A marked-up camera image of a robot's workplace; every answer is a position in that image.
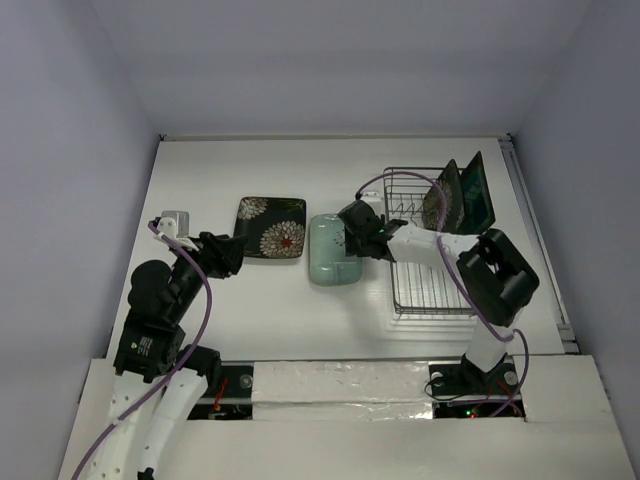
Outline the light green rectangular plate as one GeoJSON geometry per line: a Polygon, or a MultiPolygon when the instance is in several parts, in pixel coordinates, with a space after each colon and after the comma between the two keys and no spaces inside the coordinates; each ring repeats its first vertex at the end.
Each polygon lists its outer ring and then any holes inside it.
{"type": "Polygon", "coordinates": [[[346,253],[345,226],[336,214],[314,216],[309,223],[309,276],[325,286],[351,285],[360,281],[362,260],[346,253]]]}

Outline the large black floral square plate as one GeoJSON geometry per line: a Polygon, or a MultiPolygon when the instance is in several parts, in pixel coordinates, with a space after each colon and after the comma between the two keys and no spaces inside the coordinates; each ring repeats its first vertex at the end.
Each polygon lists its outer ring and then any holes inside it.
{"type": "Polygon", "coordinates": [[[239,202],[234,235],[246,238],[245,257],[296,259],[304,250],[306,221],[304,199],[245,196],[239,202]]]}

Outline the small black floral square plate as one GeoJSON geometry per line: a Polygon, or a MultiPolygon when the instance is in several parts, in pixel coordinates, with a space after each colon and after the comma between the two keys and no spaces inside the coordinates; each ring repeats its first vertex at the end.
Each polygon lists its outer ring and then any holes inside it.
{"type": "Polygon", "coordinates": [[[436,231],[444,219],[441,231],[456,233],[465,218],[461,176],[454,159],[451,159],[436,180],[438,188],[432,186],[423,198],[423,225],[436,231]]]}

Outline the black plate with teal centre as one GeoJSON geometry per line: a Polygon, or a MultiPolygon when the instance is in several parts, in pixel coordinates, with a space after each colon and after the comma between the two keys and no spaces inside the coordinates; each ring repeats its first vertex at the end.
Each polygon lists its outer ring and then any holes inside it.
{"type": "Polygon", "coordinates": [[[460,174],[464,201],[464,220],[458,228],[461,234],[482,234],[495,222],[483,156],[478,151],[460,174]]]}

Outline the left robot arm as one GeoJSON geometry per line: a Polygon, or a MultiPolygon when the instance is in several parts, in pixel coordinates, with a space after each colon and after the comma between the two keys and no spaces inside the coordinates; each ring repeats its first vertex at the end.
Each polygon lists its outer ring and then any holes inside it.
{"type": "Polygon", "coordinates": [[[113,362],[106,427],[75,468],[75,479],[158,479],[197,401],[223,389],[218,351],[193,341],[180,323],[199,293],[212,312],[210,282],[239,272],[247,240],[202,232],[178,236],[168,218],[148,225],[176,260],[150,260],[131,276],[129,312],[113,362]]]}

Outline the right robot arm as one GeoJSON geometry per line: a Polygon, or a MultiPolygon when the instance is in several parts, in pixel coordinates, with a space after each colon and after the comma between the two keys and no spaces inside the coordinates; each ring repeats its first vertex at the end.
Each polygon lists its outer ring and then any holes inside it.
{"type": "Polygon", "coordinates": [[[352,256],[425,265],[449,274],[477,317],[473,336],[458,363],[431,369],[436,396],[485,395],[504,372],[513,324],[540,285],[538,275],[504,232],[448,234],[407,221],[386,220],[362,200],[338,213],[345,250],[352,256]]]}

